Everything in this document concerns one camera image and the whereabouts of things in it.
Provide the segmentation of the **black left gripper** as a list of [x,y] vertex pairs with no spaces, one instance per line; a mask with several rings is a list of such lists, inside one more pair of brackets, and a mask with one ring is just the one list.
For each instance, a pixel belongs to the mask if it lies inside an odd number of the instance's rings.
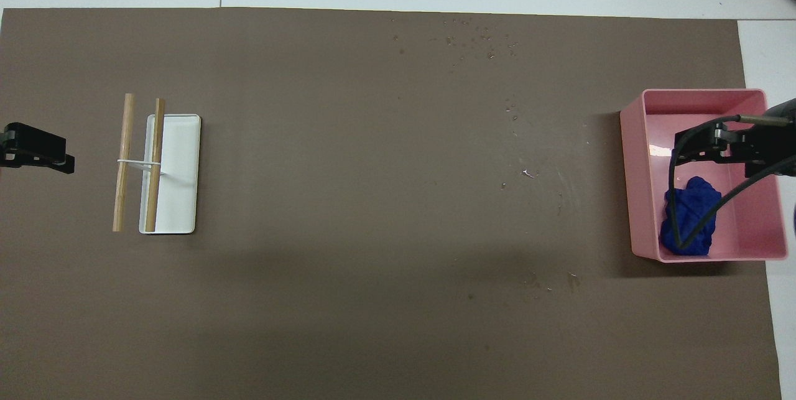
[[73,174],[76,159],[66,153],[66,139],[25,123],[9,123],[1,133],[1,167],[45,167]]

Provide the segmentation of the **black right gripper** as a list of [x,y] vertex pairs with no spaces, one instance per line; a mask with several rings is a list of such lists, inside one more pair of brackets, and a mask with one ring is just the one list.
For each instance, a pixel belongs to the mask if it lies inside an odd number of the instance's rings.
[[794,159],[795,100],[788,100],[768,108],[760,118],[779,118],[787,123],[754,123],[747,129],[732,131],[726,123],[703,123],[677,133],[677,165],[692,162],[714,162],[724,164],[729,151],[730,163],[744,164],[744,175],[754,174],[778,165],[787,159]]

